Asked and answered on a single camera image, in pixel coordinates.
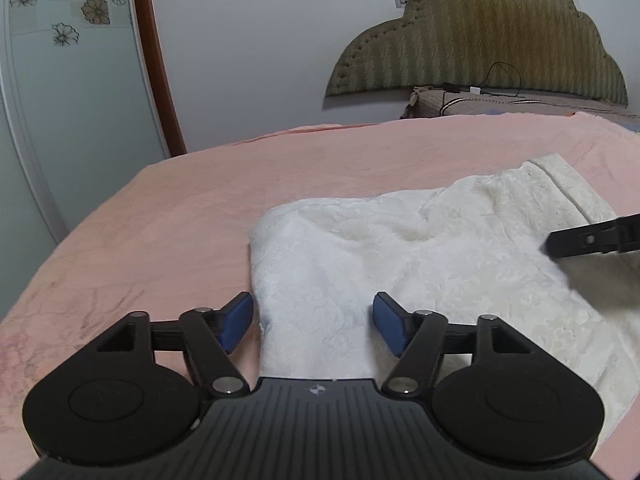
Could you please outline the white patterned pants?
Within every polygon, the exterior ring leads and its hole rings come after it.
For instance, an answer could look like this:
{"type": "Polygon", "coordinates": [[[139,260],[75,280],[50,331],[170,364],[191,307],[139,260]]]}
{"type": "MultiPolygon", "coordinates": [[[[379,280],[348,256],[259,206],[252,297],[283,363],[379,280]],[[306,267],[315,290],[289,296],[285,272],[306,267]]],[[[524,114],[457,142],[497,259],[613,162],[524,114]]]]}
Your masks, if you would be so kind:
{"type": "Polygon", "coordinates": [[[395,360],[371,306],[387,292],[454,323],[502,318],[597,390],[610,436],[639,392],[639,257],[554,261],[544,241],[613,218],[557,154],[446,188],[274,208],[250,237],[260,372],[384,378],[395,360]]]}

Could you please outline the pink bed blanket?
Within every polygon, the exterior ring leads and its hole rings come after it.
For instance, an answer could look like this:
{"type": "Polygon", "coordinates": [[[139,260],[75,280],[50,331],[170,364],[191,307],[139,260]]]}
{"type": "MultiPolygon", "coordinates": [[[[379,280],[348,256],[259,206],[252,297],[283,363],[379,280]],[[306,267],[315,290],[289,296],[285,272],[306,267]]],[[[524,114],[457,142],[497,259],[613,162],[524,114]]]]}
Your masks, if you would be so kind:
{"type": "Polygon", "coordinates": [[[441,188],[549,153],[616,214],[638,211],[638,136],[587,114],[321,125],[146,167],[58,245],[2,321],[2,477],[19,477],[37,458],[22,424],[30,388],[128,312],[173,320],[248,289],[248,233],[267,210],[441,188]]]}

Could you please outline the olive scalloped headboard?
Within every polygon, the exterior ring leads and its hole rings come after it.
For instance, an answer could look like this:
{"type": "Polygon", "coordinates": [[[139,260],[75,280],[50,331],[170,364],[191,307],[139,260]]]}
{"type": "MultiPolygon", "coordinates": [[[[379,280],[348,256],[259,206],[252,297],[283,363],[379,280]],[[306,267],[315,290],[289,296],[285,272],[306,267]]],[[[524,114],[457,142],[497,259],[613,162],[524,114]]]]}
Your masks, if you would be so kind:
{"type": "Polygon", "coordinates": [[[626,105],[620,66],[574,0],[408,0],[346,47],[327,96],[455,84],[626,105]]]}

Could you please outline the white wardrobe with flowers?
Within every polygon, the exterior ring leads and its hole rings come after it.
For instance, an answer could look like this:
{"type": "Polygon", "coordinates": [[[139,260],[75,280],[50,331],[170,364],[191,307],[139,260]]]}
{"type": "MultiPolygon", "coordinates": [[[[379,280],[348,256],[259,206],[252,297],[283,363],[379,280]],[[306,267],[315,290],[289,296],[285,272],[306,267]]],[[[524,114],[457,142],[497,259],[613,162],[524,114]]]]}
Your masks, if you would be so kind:
{"type": "Polygon", "coordinates": [[[168,151],[132,0],[1,0],[1,307],[168,151]]]}

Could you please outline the brown door frame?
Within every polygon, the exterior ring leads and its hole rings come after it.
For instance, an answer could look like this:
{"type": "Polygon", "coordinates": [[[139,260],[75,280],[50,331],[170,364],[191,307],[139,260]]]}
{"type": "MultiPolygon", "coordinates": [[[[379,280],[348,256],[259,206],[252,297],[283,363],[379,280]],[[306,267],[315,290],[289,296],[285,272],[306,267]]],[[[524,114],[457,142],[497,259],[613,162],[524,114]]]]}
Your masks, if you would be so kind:
{"type": "Polygon", "coordinates": [[[132,0],[146,78],[149,81],[154,110],[170,157],[186,154],[178,116],[172,99],[158,34],[153,0],[132,0]]]}

